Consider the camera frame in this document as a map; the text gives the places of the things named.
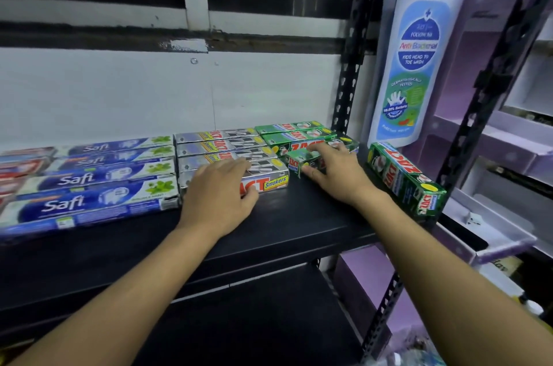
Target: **black shelf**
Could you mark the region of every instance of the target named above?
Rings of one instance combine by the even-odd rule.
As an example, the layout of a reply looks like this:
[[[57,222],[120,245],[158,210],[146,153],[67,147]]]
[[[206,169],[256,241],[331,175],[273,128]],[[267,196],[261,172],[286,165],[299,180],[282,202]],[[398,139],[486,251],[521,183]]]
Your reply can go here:
[[[305,265],[172,304],[134,365],[353,365],[361,345],[336,297]]]
[[[41,335],[75,312],[148,255],[179,216],[173,210],[1,248],[0,346]],[[355,210],[292,175],[287,188],[260,195],[250,217],[218,242],[177,296],[376,240]]]

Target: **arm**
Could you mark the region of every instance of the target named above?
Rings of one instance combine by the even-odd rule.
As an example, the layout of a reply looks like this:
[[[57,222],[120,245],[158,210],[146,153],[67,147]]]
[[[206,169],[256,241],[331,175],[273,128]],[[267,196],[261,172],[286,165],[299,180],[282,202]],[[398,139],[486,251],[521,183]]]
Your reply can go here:
[[[311,167],[303,172],[374,228],[449,366],[551,364],[549,332],[376,188],[356,155],[343,146],[309,149],[321,153],[327,174]]]
[[[243,199],[239,194],[239,182],[248,166],[244,160],[227,160],[199,169],[188,189],[176,230],[13,365],[131,364],[190,274],[217,240],[252,211],[258,198],[254,187]]]

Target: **perforated metal upright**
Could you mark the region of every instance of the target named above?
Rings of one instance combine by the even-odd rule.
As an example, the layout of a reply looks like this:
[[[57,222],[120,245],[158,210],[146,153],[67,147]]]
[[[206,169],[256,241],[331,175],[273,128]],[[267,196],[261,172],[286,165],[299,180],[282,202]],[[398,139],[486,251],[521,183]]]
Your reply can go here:
[[[352,4],[332,117],[332,128],[343,134],[347,133],[359,68],[363,63],[370,14],[375,11],[373,1],[353,0]],[[447,191],[445,202],[459,180],[500,96],[513,83],[517,62],[529,43],[534,41],[541,14],[548,2],[549,0],[516,0],[488,65],[480,72],[474,84],[474,97],[440,169],[438,182]],[[432,229],[437,218],[427,219],[423,227]],[[395,272],[363,339],[362,363],[372,355],[402,290],[403,282]]]

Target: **forearm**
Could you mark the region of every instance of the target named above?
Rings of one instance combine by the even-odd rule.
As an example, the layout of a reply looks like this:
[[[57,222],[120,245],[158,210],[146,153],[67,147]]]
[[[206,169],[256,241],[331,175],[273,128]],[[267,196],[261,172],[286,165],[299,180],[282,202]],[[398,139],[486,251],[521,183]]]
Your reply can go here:
[[[159,317],[215,244],[198,231],[170,233],[147,258],[13,365],[131,364]]]
[[[538,365],[553,358],[553,339],[537,321],[388,195],[361,196],[356,208],[380,237],[448,365]]]

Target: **lower shelf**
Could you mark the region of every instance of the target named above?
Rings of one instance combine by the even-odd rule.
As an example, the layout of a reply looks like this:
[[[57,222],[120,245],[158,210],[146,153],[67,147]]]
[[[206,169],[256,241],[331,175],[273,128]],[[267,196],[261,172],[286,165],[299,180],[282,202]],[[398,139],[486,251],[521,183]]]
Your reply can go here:
[[[304,265],[167,309],[134,365],[353,365],[361,344],[321,272]]]

